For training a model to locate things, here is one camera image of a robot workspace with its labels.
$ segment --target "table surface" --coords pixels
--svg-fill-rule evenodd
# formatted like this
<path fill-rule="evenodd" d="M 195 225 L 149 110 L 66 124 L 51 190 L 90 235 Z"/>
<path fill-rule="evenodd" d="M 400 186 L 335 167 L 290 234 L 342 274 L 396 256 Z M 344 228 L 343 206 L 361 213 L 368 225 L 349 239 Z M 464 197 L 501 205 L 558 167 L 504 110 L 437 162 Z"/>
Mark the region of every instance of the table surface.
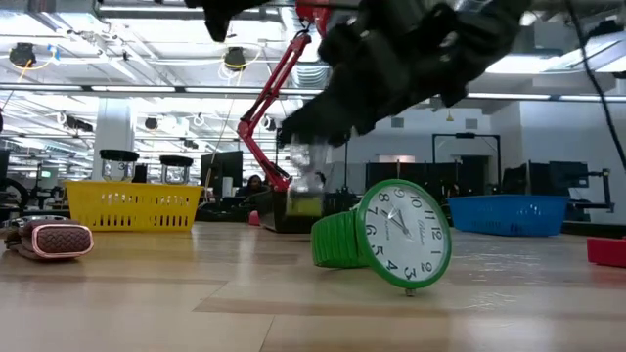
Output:
<path fill-rule="evenodd" d="M 243 224 L 101 233 L 76 262 L 0 249 L 3 351 L 626 350 L 626 270 L 585 239 L 454 234 L 416 297 L 369 269 L 312 265 L 309 236 Z"/>

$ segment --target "yellow basket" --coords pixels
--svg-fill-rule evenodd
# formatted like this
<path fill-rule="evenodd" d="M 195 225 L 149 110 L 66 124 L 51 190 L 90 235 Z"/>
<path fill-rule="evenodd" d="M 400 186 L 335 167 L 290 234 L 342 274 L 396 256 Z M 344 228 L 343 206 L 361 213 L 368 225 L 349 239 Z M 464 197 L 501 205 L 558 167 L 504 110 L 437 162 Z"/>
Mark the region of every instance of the yellow basket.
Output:
<path fill-rule="evenodd" d="M 92 231 L 190 231 L 202 187 L 66 181 L 71 219 Z"/>

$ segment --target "blue basket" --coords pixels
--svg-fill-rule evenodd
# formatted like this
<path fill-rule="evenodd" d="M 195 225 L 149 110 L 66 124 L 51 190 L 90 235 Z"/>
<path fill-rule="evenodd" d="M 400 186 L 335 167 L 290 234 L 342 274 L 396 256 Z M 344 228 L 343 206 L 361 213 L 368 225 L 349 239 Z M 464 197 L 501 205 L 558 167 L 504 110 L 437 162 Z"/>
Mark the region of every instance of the blue basket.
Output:
<path fill-rule="evenodd" d="M 558 235 L 568 201 L 547 196 L 448 198 L 457 230 L 529 237 Z"/>

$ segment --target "green watch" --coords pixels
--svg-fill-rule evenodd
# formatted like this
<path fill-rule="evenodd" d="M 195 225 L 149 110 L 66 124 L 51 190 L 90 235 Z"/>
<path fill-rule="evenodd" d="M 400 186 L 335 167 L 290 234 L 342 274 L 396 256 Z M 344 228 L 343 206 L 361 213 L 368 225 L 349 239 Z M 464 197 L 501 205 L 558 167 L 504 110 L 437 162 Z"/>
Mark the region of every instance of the green watch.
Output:
<path fill-rule="evenodd" d="M 404 180 L 380 182 L 352 210 L 318 221 L 311 242 L 315 265 L 371 267 L 409 295 L 439 280 L 452 255 L 441 208 L 428 192 Z"/>

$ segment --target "white clock face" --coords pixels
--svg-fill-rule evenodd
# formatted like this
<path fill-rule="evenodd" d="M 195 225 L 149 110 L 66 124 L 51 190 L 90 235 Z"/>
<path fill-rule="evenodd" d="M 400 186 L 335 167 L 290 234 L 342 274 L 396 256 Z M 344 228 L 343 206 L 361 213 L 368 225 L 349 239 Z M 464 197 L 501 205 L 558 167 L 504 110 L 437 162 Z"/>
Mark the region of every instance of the white clock face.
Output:
<path fill-rule="evenodd" d="M 448 238 L 432 206 L 412 187 L 393 185 L 374 194 L 365 215 L 367 239 L 392 275 L 422 282 L 445 263 Z"/>

